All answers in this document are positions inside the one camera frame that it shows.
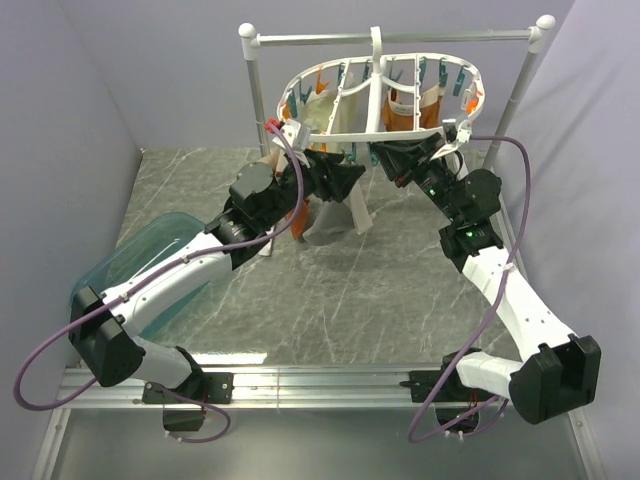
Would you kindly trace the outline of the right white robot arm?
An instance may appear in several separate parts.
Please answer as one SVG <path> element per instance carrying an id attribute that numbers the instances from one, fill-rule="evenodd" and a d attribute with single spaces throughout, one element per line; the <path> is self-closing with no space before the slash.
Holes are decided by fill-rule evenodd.
<path id="1" fill-rule="evenodd" d="M 453 172 L 444 162 L 439 136 L 424 140 L 371 144 L 370 151 L 398 187 L 410 183 L 449 220 L 439 232 L 444 255 L 489 302 L 478 327 L 499 319 L 513 339 L 516 361 L 489 355 L 470 338 L 442 361 L 440 377 L 428 383 L 410 373 L 407 386 L 415 401 L 472 399 L 484 393 L 510 401 L 521 418 L 539 424 L 591 404 L 601 363 L 601 348 L 578 336 L 542 301 L 514 260 L 517 245 L 506 247 L 491 218 L 501 209 L 501 180 L 492 171 Z"/>

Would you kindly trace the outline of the grey underwear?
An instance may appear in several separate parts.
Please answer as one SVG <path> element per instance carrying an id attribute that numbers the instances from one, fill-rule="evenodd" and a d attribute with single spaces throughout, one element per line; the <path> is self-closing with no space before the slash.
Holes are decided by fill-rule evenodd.
<path id="1" fill-rule="evenodd" d="M 313 246 L 326 246 L 343 239 L 348 233 L 362 235 L 373 227 L 365 195 L 359 180 L 342 202 L 324 202 L 312 216 L 302 238 Z"/>

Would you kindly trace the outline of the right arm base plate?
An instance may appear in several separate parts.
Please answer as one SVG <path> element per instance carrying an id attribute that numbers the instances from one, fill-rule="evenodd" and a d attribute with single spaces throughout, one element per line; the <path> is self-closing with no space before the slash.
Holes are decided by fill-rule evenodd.
<path id="1" fill-rule="evenodd" d="M 437 370 L 412 370 L 405 380 L 399 382 L 399 386 L 409 390 L 412 403 L 423 403 L 434 390 L 440 375 Z"/>

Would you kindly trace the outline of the teal clip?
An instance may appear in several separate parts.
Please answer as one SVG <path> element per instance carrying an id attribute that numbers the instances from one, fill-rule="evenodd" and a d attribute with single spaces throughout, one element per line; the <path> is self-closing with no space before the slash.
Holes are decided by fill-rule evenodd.
<path id="1" fill-rule="evenodd" d="M 352 144 L 351 149 L 345 152 L 345 161 L 350 164 L 355 164 L 357 162 L 357 157 L 358 157 L 357 145 Z"/>
<path id="2" fill-rule="evenodd" d="M 379 158 L 376 155 L 376 153 L 372 149 L 369 149 L 368 154 L 369 154 L 371 166 L 373 168 L 377 167 L 379 165 Z"/>

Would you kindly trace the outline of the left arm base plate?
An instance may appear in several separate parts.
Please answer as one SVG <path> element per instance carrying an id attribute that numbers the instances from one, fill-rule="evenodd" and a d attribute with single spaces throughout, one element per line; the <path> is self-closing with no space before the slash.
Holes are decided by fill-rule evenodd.
<path id="1" fill-rule="evenodd" d="M 156 383 L 147 383 L 143 389 L 143 404 L 227 405 L 232 401 L 234 374 L 231 372 L 204 372 L 198 380 L 189 380 L 180 388 L 165 390 Z"/>

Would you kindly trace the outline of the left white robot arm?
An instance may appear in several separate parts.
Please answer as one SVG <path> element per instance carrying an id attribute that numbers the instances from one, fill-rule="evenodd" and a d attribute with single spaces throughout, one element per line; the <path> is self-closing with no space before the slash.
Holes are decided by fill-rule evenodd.
<path id="1" fill-rule="evenodd" d="M 342 155 L 307 150 L 299 166 L 280 174 L 248 163 L 229 187 L 222 212 L 189 243 L 135 278 L 101 293 L 80 289 L 72 299 L 70 343 L 102 387 L 135 378 L 162 385 L 178 401 L 199 400 L 205 375 L 186 349 L 142 338 L 142 331 L 175 303 L 209 283 L 223 283 L 257 255 L 267 232 L 311 195 L 342 201 L 364 174 Z"/>

